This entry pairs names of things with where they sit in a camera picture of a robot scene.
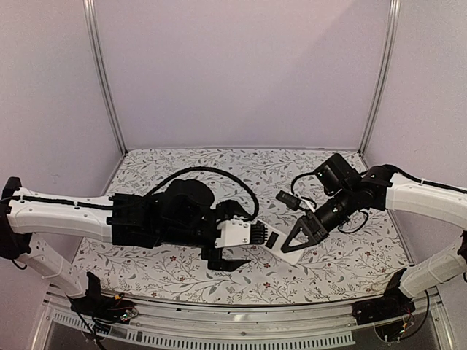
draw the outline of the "wire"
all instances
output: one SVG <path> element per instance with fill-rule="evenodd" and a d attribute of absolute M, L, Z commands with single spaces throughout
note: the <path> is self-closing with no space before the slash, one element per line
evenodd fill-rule
<path fill-rule="evenodd" d="M 343 225 L 340 225 L 340 226 L 337 227 L 337 230 L 339 230 L 340 233 L 344 233 L 346 235 L 351 235 L 352 233 L 356 233 L 356 232 L 360 231 L 363 228 L 363 226 L 365 226 L 366 223 L 368 222 L 368 219 L 369 219 L 370 215 L 368 214 L 367 211 L 359 210 L 358 212 L 365 216 L 365 219 L 363 220 L 363 222 L 361 223 L 360 226 L 358 226 L 357 228 L 355 228 L 354 230 L 351 230 L 351 231 L 344 231 L 342 229 Z"/>
<path fill-rule="evenodd" d="M 25 264 L 24 266 L 19 266 L 15 259 L 12 259 L 13 265 L 19 268 L 20 270 L 25 270 L 28 266 Z"/>
<path fill-rule="evenodd" d="M 101 341 L 99 340 L 99 336 L 97 335 L 96 331 L 90 327 L 90 325 L 86 322 L 83 316 L 78 311 L 75 311 L 76 315 L 81 319 L 82 323 L 84 323 L 85 327 L 89 330 L 90 334 L 94 338 L 94 343 L 100 348 L 101 350 L 106 350 L 105 347 L 102 345 Z"/>
<path fill-rule="evenodd" d="M 190 167 L 190 168 L 185 168 L 185 169 L 182 169 L 182 170 L 178 170 L 176 173 L 173 173 L 172 175 L 170 175 L 170 176 L 166 177 L 164 180 L 162 180 L 162 182 L 160 182 L 157 186 L 152 188 L 151 191 L 146 193 L 143 198 L 149 198 L 151 195 L 156 193 L 163 186 L 168 184 L 171 180 L 177 178 L 180 175 L 187 174 L 187 173 L 190 173 L 192 171 L 207 171 L 207 172 L 210 172 L 210 173 L 219 174 L 219 175 L 228 177 L 230 180 L 237 183 L 241 188 L 243 188 L 250 195 L 250 197 L 253 200 L 253 203 L 255 205 L 255 209 L 253 211 L 253 214 L 251 214 L 248 219 L 249 220 L 254 220 L 257 217 L 257 215 L 258 215 L 258 213 L 260 211 L 260 204 L 259 204 L 258 198 L 256 197 L 255 193 L 248 187 L 248 185 L 246 185 L 241 179 L 239 179 L 238 177 L 232 175 L 231 173 L 229 173 L 227 171 L 224 171 L 224 170 L 217 169 L 217 168 L 212 168 L 210 166 L 193 166 L 193 167 Z"/>
<path fill-rule="evenodd" d="M 12 196 L 8 198 L 3 198 L 0 200 L 0 203 L 2 201 L 8 201 L 8 200 L 24 200 L 24 201 L 31 201 L 31 202 L 40 202 L 40 203 L 51 203 L 51 204 L 62 204 L 66 206 L 75 206 L 75 207 L 80 207 L 80 208 L 89 208 L 89 209 L 100 209 L 100 210 L 116 210 L 116 209 L 124 209 L 124 208 L 130 208 L 132 206 L 137 205 L 141 201 L 147 200 L 152 194 L 157 192 L 159 189 L 161 189 L 163 186 L 165 186 L 167 183 L 169 183 L 171 180 L 177 178 L 180 175 L 190 173 L 192 171 L 208 171 L 211 173 L 216 173 L 219 175 L 223 175 L 225 177 L 228 177 L 230 180 L 233 182 L 237 183 L 241 188 L 243 188 L 251 197 L 253 200 L 255 209 L 253 214 L 248 217 L 249 220 L 254 220 L 259 211 L 260 211 L 260 204 L 258 201 L 258 198 L 256 197 L 255 193 L 246 185 L 241 179 L 238 177 L 232 175 L 231 173 L 220 170 L 217 168 L 212 168 L 209 166 L 194 166 L 191 168 L 185 168 L 182 170 L 177 171 L 176 173 L 173 173 L 172 175 L 166 177 L 162 182 L 160 182 L 158 185 L 156 185 L 154 188 L 151 189 L 148 193 L 146 193 L 144 196 L 142 196 L 139 200 L 134 201 L 133 203 L 126 204 L 123 206 L 105 206 L 101 204 L 93 204 L 93 203 L 86 203 L 86 202 L 79 202 L 79 201 L 71 201 L 69 199 L 56 199 L 56 198 L 42 198 L 42 197 L 34 197 L 30 195 L 24 195 L 24 196 Z"/>
<path fill-rule="evenodd" d="M 403 341 L 405 339 L 409 339 L 411 337 L 413 337 L 414 335 L 416 335 L 423 327 L 423 325 L 425 324 L 427 318 L 428 318 L 428 315 L 430 313 L 430 295 L 428 294 L 427 291 L 425 291 L 425 295 L 426 295 L 426 312 L 425 312 L 425 315 L 422 319 L 422 322 L 420 323 L 420 325 L 418 326 L 418 328 L 416 330 L 414 330 L 414 332 L 410 333 L 408 336 L 406 337 L 400 337 L 400 338 L 397 338 L 397 341 L 385 341 L 385 335 L 384 334 L 379 334 L 377 332 L 377 329 L 376 329 L 376 325 L 373 323 L 373 330 L 374 332 L 376 333 L 376 335 L 378 336 L 378 338 L 383 342 L 383 343 L 386 343 L 386 344 L 391 344 L 391 343 L 397 343 L 399 341 Z M 406 312 L 409 314 L 409 318 L 407 319 L 407 321 L 405 321 L 404 323 L 405 324 L 408 324 L 409 323 L 409 320 L 412 318 L 414 320 L 414 315 L 410 312 L 410 310 L 406 309 Z M 406 328 L 406 326 L 404 325 L 404 329 L 403 331 L 401 331 L 401 333 L 405 334 L 406 330 L 408 329 L 408 327 Z"/>
<path fill-rule="evenodd" d="M 290 183 L 290 191 L 292 192 L 293 195 L 295 195 L 295 191 L 293 190 L 293 186 L 295 185 L 295 183 L 301 179 L 302 177 L 305 177 L 305 176 L 314 176 L 314 171 L 311 171 L 309 173 L 303 173 L 303 174 L 300 174 L 296 177 L 293 178 L 292 182 Z"/>
<path fill-rule="evenodd" d="M 396 173 L 399 173 L 400 175 L 405 176 L 407 179 L 412 180 L 414 182 L 417 182 L 419 184 L 427 184 L 429 186 L 437 187 L 437 188 L 442 188 L 443 190 L 451 190 L 459 193 L 463 193 L 464 195 L 467 195 L 467 190 L 464 190 L 459 187 L 454 187 L 449 184 L 440 184 L 438 182 L 432 182 L 432 181 L 426 181 L 426 180 L 421 180 L 413 175 L 410 175 L 406 173 L 404 170 L 398 168 L 397 166 L 393 166 L 390 164 L 386 164 L 384 167 L 389 168 L 390 170 L 395 171 Z"/>
<path fill-rule="evenodd" d="M 420 325 L 418 326 L 418 328 L 416 330 L 414 330 L 412 333 L 410 333 L 408 336 L 406 337 L 402 337 L 401 340 L 404 341 L 406 339 L 409 339 L 411 337 L 413 337 L 414 335 L 416 335 L 423 327 L 423 325 L 425 324 L 427 318 L 428 318 L 428 315 L 430 314 L 430 295 L 428 294 L 427 291 L 425 291 L 425 295 L 426 295 L 426 312 L 425 312 L 425 315 L 422 319 L 422 322 L 420 323 Z"/>

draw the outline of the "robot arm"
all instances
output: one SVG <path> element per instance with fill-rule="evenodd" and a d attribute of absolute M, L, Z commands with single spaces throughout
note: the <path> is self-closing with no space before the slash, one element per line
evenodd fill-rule
<path fill-rule="evenodd" d="M 106 322 L 128 322 L 137 312 L 122 295 L 101 294 L 99 278 L 78 271 L 36 232 L 82 236 L 106 243 L 151 249 L 161 244 L 201 248 L 208 268 L 234 271 L 249 260 L 224 260 L 222 248 L 263 244 L 266 228 L 236 202 L 211 209 L 212 191 L 203 183 L 174 180 L 165 192 L 147 196 L 72 198 L 30 191 L 10 178 L 0 201 L 0 257 L 17 260 L 60 287 L 72 309 Z"/>
<path fill-rule="evenodd" d="M 451 222 L 463 230 L 462 237 L 441 252 L 395 273 L 383 297 L 356 303 L 354 316 L 359 324 L 400 316 L 406 309 L 413 311 L 415 295 L 467 271 L 467 190 L 416 179 L 395 166 L 374 166 L 359 174 L 339 154 L 327 159 L 314 174 L 331 198 L 297 221 L 282 245 L 284 253 L 320 243 L 361 209 L 408 211 Z M 300 201 L 283 191 L 277 199 L 291 209 Z M 291 246 L 299 233 L 308 241 Z"/>

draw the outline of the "black mount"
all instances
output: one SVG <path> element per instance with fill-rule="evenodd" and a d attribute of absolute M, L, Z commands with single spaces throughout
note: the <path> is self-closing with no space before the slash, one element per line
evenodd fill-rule
<path fill-rule="evenodd" d="M 1 199 L 10 198 L 21 188 L 19 177 L 10 177 L 1 194 Z M 32 233 L 21 235 L 14 233 L 9 225 L 7 215 L 10 213 L 9 200 L 0 203 L 0 257 L 8 260 L 17 259 L 20 255 L 30 253 L 29 242 Z"/>
<path fill-rule="evenodd" d="M 462 246 L 460 246 L 460 248 L 458 250 L 458 254 L 461 257 L 463 257 L 467 262 L 467 231 L 464 231 L 462 233 L 462 237 L 463 237 Z"/>
<path fill-rule="evenodd" d="M 128 324 L 130 318 L 136 316 L 134 303 L 122 299 L 123 295 L 117 297 L 106 297 L 101 293 L 101 281 L 91 272 L 87 272 L 88 289 L 86 296 L 71 299 L 72 311 L 82 315 L 103 320 L 108 323 Z"/>
<path fill-rule="evenodd" d="M 415 311 L 412 299 L 405 296 L 399 289 L 400 280 L 405 271 L 404 268 L 394 274 L 382 297 L 358 301 L 352 305 L 352 315 L 357 320 L 357 324 L 383 321 L 403 316 L 407 314 L 407 311 Z"/>

